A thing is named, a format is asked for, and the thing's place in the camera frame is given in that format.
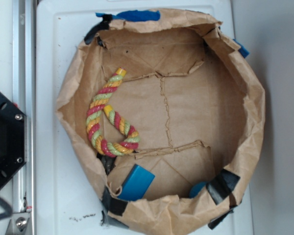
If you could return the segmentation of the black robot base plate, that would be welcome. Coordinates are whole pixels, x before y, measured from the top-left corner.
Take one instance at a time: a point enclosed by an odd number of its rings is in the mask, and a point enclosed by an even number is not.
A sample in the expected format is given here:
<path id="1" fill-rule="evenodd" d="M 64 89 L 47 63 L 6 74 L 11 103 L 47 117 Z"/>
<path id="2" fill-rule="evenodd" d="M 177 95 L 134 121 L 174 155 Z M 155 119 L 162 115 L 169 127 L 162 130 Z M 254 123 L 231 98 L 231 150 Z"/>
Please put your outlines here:
<path id="1" fill-rule="evenodd" d="M 25 114 L 0 92 L 0 190 L 25 164 Z"/>

